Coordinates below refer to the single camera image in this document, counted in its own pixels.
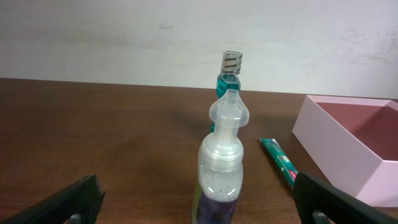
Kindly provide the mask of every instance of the silver bottle cap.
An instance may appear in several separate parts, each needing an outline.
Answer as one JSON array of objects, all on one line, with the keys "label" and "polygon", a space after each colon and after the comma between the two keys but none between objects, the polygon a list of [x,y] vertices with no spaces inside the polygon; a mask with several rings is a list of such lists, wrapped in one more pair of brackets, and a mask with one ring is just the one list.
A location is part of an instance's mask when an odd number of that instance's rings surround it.
[{"label": "silver bottle cap", "polygon": [[236,75],[241,73],[242,56],[243,54],[241,52],[233,50],[225,51],[223,63],[221,64],[221,72]]}]

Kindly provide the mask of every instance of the purple liquid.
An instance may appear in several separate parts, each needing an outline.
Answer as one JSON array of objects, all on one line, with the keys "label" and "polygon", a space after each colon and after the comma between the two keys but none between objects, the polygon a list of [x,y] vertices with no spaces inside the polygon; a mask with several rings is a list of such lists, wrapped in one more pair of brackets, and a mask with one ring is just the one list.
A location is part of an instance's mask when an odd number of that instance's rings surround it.
[{"label": "purple liquid", "polygon": [[230,224],[235,211],[236,202],[217,202],[206,197],[201,191],[197,215],[194,217],[196,224]]}]

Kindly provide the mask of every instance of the wood grain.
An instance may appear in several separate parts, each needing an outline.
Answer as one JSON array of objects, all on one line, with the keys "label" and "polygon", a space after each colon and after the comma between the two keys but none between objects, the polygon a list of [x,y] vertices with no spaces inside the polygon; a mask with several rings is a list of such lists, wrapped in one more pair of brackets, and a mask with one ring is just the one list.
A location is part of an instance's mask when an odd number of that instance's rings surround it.
[{"label": "wood grain", "polygon": [[[249,124],[234,223],[300,223],[260,137],[325,179],[292,134],[305,95],[243,91]],[[97,223],[190,223],[197,152],[214,90],[0,79],[0,220],[89,173],[106,191]],[[398,217],[398,209],[383,208]]]}]

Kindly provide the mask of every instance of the black object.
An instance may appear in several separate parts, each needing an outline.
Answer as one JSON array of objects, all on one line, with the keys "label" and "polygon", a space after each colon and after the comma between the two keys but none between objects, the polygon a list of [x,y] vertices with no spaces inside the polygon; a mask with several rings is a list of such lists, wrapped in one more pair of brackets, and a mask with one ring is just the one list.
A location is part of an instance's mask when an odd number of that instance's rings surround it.
[{"label": "black object", "polygon": [[298,173],[293,185],[293,198],[304,224],[330,223],[398,223],[379,210],[334,188],[309,174]]},{"label": "black object", "polygon": [[1,224],[94,224],[105,193],[95,174],[88,175]]}]

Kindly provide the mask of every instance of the mouthwash bottle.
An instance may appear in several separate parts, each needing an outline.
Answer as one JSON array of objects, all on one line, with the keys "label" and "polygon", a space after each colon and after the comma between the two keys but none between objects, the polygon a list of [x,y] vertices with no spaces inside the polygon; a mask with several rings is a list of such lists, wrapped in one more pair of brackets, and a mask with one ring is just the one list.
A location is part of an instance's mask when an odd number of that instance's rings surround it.
[{"label": "mouthwash bottle", "polygon": [[214,132],[199,149],[198,182],[192,206],[193,224],[230,224],[243,181],[243,145],[238,129],[249,121],[239,91],[226,93],[210,107]]},{"label": "mouthwash bottle", "polygon": [[242,56],[242,53],[232,50],[224,52],[221,73],[217,78],[216,93],[218,98],[221,98],[227,89],[241,90],[238,74],[241,73]]}]

